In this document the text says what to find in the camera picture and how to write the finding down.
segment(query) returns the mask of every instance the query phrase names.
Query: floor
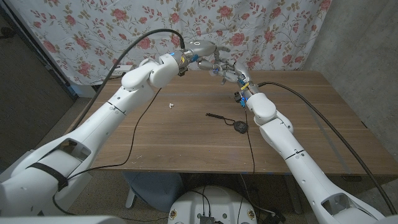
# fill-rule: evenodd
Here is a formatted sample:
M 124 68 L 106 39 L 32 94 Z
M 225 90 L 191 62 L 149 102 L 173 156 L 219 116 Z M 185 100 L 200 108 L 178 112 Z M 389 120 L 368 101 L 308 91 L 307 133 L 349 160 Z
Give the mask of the floor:
M 398 161 L 396 8 L 398 3 L 395 0 L 334 0 L 303 69 L 322 72 Z M 87 102 L 86 98 L 78 99 L 42 142 L 61 136 Z M 70 212 L 80 215 L 116 215 L 138 220 L 155 220 L 167 216 L 166 213 L 154 210 L 140 200 L 136 201 L 132 210 L 124 208 L 128 186 L 120 172 L 93 171 L 91 174 L 92 181 L 72 205 Z M 189 178 L 195 181 L 191 181 L 188 187 L 219 184 L 241 192 L 235 175 L 195 174 Z M 245 175 L 245 178 L 251 189 L 252 200 L 264 208 L 280 210 L 286 216 L 286 223 L 318 223 L 302 192 L 300 198 L 304 213 L 296 215 L 293 212 L 283 176 Z M 384 215 L 390 215 L 369 178 L 363 177 L 360 182 L 347 182 L 338 176 L 329 178 Z M 380 177 L 377 180 L 398 208 L 398 179 Z M 141 222 L 126 220 L 126 223 Z M 167 223 L 167 220 L 152 223 Z

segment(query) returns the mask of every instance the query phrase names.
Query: table leg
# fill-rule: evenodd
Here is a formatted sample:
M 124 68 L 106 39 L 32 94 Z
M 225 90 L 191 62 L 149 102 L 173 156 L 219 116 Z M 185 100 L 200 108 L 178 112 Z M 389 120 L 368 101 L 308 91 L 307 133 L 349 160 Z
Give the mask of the table leg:
M 127 195 L 126 208 L 132 208 L 132 206 L 134 205 L 135 201 L 136 201 L 136 195 L 131 190 L 131 187 L 129 185 L 129 194 Z
M 287 190 L 289 191 L 290 199 L 292 200 L 292 205 L 294 212 L 299 215 L 303 213 L 303 208 L 301 206 L 299 193 L 297 192 L 296 181 L 293 175 L 285 175 L 285 183 Z

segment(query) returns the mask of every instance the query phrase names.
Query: pink rose pattern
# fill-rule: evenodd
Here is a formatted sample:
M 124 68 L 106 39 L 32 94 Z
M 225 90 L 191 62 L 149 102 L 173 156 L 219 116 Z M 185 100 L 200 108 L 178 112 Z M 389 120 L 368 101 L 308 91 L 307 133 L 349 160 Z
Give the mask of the pink rose pattern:
M 298 70 L 330 4 L 331 0 L 13 1 L 44 49 L 70 80 L 81 85 L 100 84 L 128 44 L 160 28 L 177 30 L 185 42 L 225 45 L 231 51 L 223 57 L 253 70 Z M 121 64 L 137 66 L 144 58 L 157 58 L 179 45 L 175 34 L 152 35 Z M 198 68 L 192 64 L 190 69 Z

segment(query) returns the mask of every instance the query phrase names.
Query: wire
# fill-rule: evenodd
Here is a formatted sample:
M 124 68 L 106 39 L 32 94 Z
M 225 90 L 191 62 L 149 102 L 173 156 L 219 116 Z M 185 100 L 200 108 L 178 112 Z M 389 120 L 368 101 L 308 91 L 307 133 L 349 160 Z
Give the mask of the wire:
M 203 187 L 203 192 L 201 193 L 201 201 L 203 202 L 203 216 L 205 216 L 205 199 L 204 199 L 205 189 L 206 189 L 206 186 Z
M 246 124 L 248 124 L 248 127 L 249 127 L 248 112 L 246 111 L 246 107 L 244 107 L 244 115 L 246 115 Z M 250 136 L 249 136 L 249 128 L 246 131 L 246 133 L 248 134 L 249 146 L 250 146 L 250 151 L 251 151 L 251 159 L 253 160 L 253 174 L 254 174 L 254 172 L 256 171 L 256 163 L 254 162 L 253 149 L 251 147 Z
M 207 199 L 206 195 L 205 195 L 205 194 L 202 194 L 202 193 L 200 193 L 200 192 L 197 192 L 196 190 L 189 190 L 189 192 L 195 192 L 195 193 L 197 193 L 197 194 L 200 194 L 200 195 L 202 195 L 202 198 L 204 197 L 204 198 L 207 200 L 207 204 L 209 205 L 209 217 L 210 217 L 210 214 L 211 214 L 210 202 L 209 202 L 209 200 Z M 205 213 L 205 203 L 203 203 L 203 214 L 204 214 L 204 213 Z
M 237 224 L 239 224 L 239 215 L 241 214 L 242 202 L 243 202 L 243 196 L 242 196 L 242 199 L 241 199 L 241 205 L 239 206 L 238 220 L 236 221 Z
M 57 202 L 55 201 L 55 194 L 52 196 L 52 203 L 56 206 L 56 208 L 57 208 L 58 210 L 60 210 L 60 211 L 63 212 L 64 214 L 66 214 L 66 215 L 76 215 L 76 214 L 74 214 L 74 213 L 67 212 L 67 211 L 65 211 L 63 208 L 61 208 L 61 207 L 57 204 Z
M 228 124 L 228 123 L 226 122 L 226 120 L 228 120 L 228 121 L 232 121 L 232 122 L 234 122 L 234 123 L 235 123 L 235 120 L 228 119 L 228 118 L 224 118 L 224 122 L 225 122 L 227 125 L 230 125 L 230 126 L 232 126 L 232 125 L 234 125 L 234 123 L 232 123 L 232 124 Z
M 131 221 L 137 221 L 137 222 L 156 222 L 156 221 L 159 221 L 159 220 L 166 219 L 168 217 L 158 218 L 156 220 L 136 220 L 136 219 L 133 219 L 133 218 L 123 218 L 123 217 L 120 217 L 120 218 L 122 218 L 124 220 L 131 220 Z
M 141 120 L 141 118 L 144 116 L 144 114 L 147 112 L 147 110 L 149 109 L 149 107 L 152 105 L 152 103 L 154 102 L 154 100 L 156 99 L 156 96 L 159 94 L 160 91 L 161 91 L 161 88 L 157 91 L 155 97 L 154 97 L 154 98 L 152 99 L 152 101 L 149 103 L 149 105 L 148 105 L 148 107 L 146 108 L 146 110 L 145 110 L 145 111 L 141 114 L 141 116 L 138 118 L 137 124 L 136 124 L 136 126 L 134 127 L 134 131 L 133 131 L 133 133 L 132 133 L 131 147 L 130 147 L 129 155 L 127 156 L 127 159 L 126 159 L 124 162 L 122 162 L 122 163 L 120 163 L 120 164 L 99 166 L 99 167 L 93 167 L 93 168 L 90 168 L 90 169 L 87 169 L 87 170 L 83 170 L 83 171 L 81 171 L 81 172 L 79 172 L 79 173 L 76 173 L 76 174 L 73 174 L 72 176 L 69 176 L 69 177 L 67 178 L 67 180 L 70 180 L 70 179 L 76 177 L 77 175 L 80 175 L 80 174 L 82 174 L 82 173 L 85 173 L 85 172 L 88 172 L 88 171 L 91 171 L 91 170 L 102 169 L 102 168 L 109 168 L 109 167 L 116 167 L 116 166 L 122 166 L 122 165 L 124 165 L 124 164 L 129 160 L 130 155 L 131 155 L 131 152 L 132 152 L 132 145 L 133 145 L 133 143 L 134 143 L 134 136 L 136 135 L 136 129 L 137 129 L 138 123 L 139 123 L 139 121 Z
M 246 191 L 246 194 L 248 195 L 249 202 L 250 202 L 254 207 L 256 207 L 256 208 L 258 208 L 258 209 L 260 209 L 260 210 L 263 210 L 263 211 L 265 211 L 265 212 L 271 213 L 272 215 L 276 215 L 275 212 L 270 211 L 270 210 L 263 209 L 263 208 L 261 208 L 261 207 L 255 205 L 255 204 L 251 201 L 250 196 L 249 196 L 248 188 L 246 187 L 246 183 L 245 183 L 245 181 L 244 181 L 244 179 L 243 179 L 242 174 L 240 174 L 240 175 L 241 175 L 241 178 L 242 178 L 242 181 L 243 181 L 243 184 L 244 184 L 244 189 L 245 189 L 245 191 Z
M 180 33 L 178 33 L 175 30 L 172 29 L 156 29 L 156 30 L 152 30 L 149 31 L 148 33 L 143 34 L 142 36 L 140 36 L 138 39 L 136 39 L 126 50 L 124 50 L 124 52 L 120 55 L 120 57 L 118 58 L 118 60 L 113 64 L 111 70 L 109 71 L 109 73 L 107 74 L 107 76 L 104 79 L 104 82 L 101 84 L 101 86 L 99 87 L 98 91 L 95 93 L 94 97 L 91 99 L 91 101 L 88 103 L 88 105 L 86 106 L 84 112 L 81 114 L 81 116 L 79 117 L 79 119 L 77 120 L 77 122 L 73 125 L 73 127 L 71 128 L 70 131 L 75 130 L 78 125 L 81 123 L 81 121 L 83 120 L 83 118 L 86 116 L 88 110 L 91 108 L 91 106 L 93 105 L 94 101 L 97 99 L 98 95 L 101 93 L 102 89 L 104 88 L 106 82 L 108 82 L 109 78 L 111 77 L 112 73 L 114 72 L 114 70 L 116 69 L 116 67 L 119 65 L 119 63 L 121 62 L 121 60 L 124 58 L 124 56 L 126 56 L 126 54 L 134 47 L 136 46 L 142 39 L 146 38 L 147 36 L 151 35 L 151 34 L 155 34 L 158 32 L 171 32 L 173 34 L 176 34 L 179 38 L 180 38 L 180 45 L 181 45 L 181 49 L 185 48 L 185 44 L 184 44 L 184 40 L 183 37 L 181 36 Z
M 296 91 L 292 90 L 291 88 L 284 86 L 282 84 L 276 83 L 276 82 L 262 82 L 258 84 L 258 87 L 261 87 L 263 85 L 270 84 L 270 85 L 276 85 L 279 87 L 284 88 L 285 90 L 290 91 L 291 93 L 295 94 L 298 96 L 300 99 L 304 101 L 309 107 L 311 107 L 314 112 L 316 112 L 319 117 L 331 128 L 331 130 L 337 135 L 337 137 L 344 143 L 344 145 L 348 148 L 348 150 L 354 155 L 355 159 L 361 164 L 362 168 L 365 170 L 367 175 L 370 177 L 372 180 L 373 184 L 376 186 L 376 188 L 379 190 L 381 196 L 383 197 L 384 201 L 386 202 L 388 208 L 390 209 L 391 214 L 397 215 L 397 211 L 393 204 L 390 201 L 390 198 L 387 196 L 386 192 L 384 189 L 380 186 L 380 184 L 377 182 L 377 180 L 374 178 L 372 172 L 369 170 L 367 165 L 363 162 L 363 160 L 360 158 L 360 156 L 356 153 L 356 151 L 351 147 L 351 145 L 346 141 L 346 139 L 337 131 L 337 129 L 319 112 L 307 99 L 304 98 L 300 93 L 297 93 Z

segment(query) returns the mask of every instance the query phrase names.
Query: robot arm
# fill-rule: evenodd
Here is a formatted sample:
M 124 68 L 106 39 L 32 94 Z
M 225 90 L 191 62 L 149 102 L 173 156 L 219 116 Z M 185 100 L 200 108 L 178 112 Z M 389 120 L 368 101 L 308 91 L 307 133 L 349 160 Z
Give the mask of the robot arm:
M 76 176 L 65 181 L 64 177 L 89 169 L 123 119 L 153 97 L 150 86 L 166 86 L 177 74 L 183 75 L 190 62 L 215 51 L 206 47 L 165 54 L 158 62 L 145 59 L 125 74 L 120 89 L 84 123 L 35 150 L 13 170 L 10 179 L 0 183 L 0 216 L 34 216 L 53 195 L 66 197 L 82 179 Z
M 321 168 L 308 155 L 293 136 L 293 125 L 264 93 L 252 83 L 247 69 L 238 62 L 210 65 L 214 75 L 221 75 L 237 83 L 241 91 L 235 93 L 237 101 L 254 113 L 254 122 L 260 127 L 262 137 L 285 160 L 297 183 L 304 191 L 318 221 L 324 223 L 375 223 L 384 215 L 360 199 L 345 192 L 331 182 Z

